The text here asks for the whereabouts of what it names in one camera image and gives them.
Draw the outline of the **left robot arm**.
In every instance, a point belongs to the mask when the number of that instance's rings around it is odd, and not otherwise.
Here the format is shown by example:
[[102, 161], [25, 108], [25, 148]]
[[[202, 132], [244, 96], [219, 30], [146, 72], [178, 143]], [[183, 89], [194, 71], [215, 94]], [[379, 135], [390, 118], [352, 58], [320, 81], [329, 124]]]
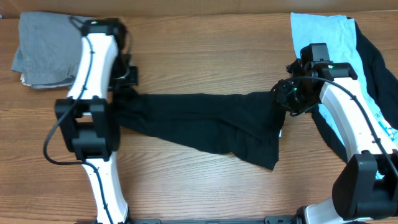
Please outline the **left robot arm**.
[[81, 59], [72, 88], [55, 102], [57, 122], [45, 139], [46, 160], [50, 138], [60, 129], [72, 163], [82, 166], [95, 198], [95, 223], [130, 223], [117, 169], [120, 127], [107, 97], [138, 84], [138, 69], [132, 64], [126, 26], [117, 18], [81, 21], [69, 18], [81, 34]]

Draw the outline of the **black t-shirt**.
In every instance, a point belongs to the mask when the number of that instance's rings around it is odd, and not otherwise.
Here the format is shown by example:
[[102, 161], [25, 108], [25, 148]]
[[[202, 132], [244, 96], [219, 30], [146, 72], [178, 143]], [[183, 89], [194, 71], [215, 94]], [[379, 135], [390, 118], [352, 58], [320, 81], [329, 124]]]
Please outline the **black t-shirt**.
[[114, 93], [118, 123], [133, 131], [212, 154], [232, 153], [272, 170], [285, 111], [269, 91], [247, 95]]

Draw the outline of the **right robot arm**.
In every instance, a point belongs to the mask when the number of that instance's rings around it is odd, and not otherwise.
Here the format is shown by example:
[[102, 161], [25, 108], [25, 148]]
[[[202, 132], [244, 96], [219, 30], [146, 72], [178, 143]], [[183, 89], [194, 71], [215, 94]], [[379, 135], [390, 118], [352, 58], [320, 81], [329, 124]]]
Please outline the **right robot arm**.
[[380, 128], [349, 63], [330, 60], [325, 43], [310, 44], [287, 67], [291, 77], [273, 88], [277, 104], [291, 116], [327, 107], [343, 139], [348, 163], [331, 197], [304, 206], [289, 223], [364, 223], [397, 216], [397, 147]]

